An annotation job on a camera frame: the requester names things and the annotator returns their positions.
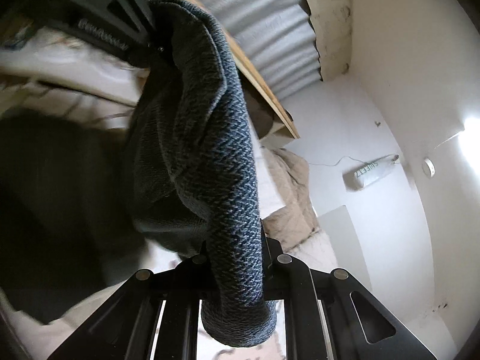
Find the wooden board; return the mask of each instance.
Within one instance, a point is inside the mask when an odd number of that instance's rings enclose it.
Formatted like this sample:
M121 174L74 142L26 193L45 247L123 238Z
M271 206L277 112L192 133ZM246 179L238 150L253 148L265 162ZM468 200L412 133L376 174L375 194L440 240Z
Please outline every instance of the wooden board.
M199 0L187 0L187 1L198 5L202 9L207 10L200 3ZM235 60L235 64L237 65L237 68L239 69L239 71L247 78L248 81L252 83L252 85L255 87L258 93L260 93L260 95L265 99L265 101L272 107L272 109L275 111L279 119L285 125L289 133L292 135L292 138L295 138L295 139L299 138L300 136L297 132L297 129L295 128L295 125L293 124L293 122L290 120L290 117L285 111L285 108L283 108L282 104L280 104L278 99L272 93L272 91L268 87L263 77L260 75L260 73L255 68L255 66L251 63L248 57L245 55L245 53L240 48L236 40L233 39L233 37L227 31L225 31L225 29L224 29L224 32L225 32L226 40L229 42L233 59Z

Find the black bracket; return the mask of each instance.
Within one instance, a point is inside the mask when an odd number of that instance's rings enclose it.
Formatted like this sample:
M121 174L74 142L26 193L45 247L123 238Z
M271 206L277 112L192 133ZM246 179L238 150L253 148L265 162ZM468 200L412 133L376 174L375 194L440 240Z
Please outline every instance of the black bracket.
M263 238L265 300L284 299L288 360L434 360L435 356L349 272L327 274ZM175 269L142 269L49 360L195 360L200 299L218 293L203 248ZM165 302L156 345L155 330Z
M134 66L169 49L170 23L155 22L149 0L26 0L20 11L39 25L64 31Z

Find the knitted cloth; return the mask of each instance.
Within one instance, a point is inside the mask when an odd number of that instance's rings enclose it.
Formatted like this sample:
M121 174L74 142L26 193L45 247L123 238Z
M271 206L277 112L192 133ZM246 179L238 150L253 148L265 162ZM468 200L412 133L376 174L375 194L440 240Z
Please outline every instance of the knitted cloth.
M223 344L260 344L275 329L263 300L260 216L242 88L222 28L183 0L151 9L172 23L174 64L152 66L125 150L127 205L137 228L185 256L206 240L220 290L202 303Z

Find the metal rivet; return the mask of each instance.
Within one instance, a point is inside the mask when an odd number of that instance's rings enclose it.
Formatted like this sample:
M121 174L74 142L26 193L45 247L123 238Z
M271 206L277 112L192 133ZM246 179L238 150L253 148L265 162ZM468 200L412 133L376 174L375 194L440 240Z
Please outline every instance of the metal rivet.
M292 262L292 257L288 254L279 254L277 257L277 261L280 264L290 264Z
M335 269L333 276L338 280L345 280L349 278L349 273L345 269Z
M198 254L196 256L193 256L192 261L193 261L194 264L197 264L197 265L200 266L200 265L207 262L207 256L205 256L203 254Z
M148 269L141 269L135 274L137 280L147 280L150 277L150 271Z

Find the corrugated metal sheet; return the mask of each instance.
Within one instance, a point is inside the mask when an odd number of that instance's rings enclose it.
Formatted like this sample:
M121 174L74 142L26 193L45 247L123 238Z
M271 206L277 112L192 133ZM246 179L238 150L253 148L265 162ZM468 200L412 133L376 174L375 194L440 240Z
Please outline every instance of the corrugated metal sheet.
M200 0L237 40L279 100L320 79L301 0Z

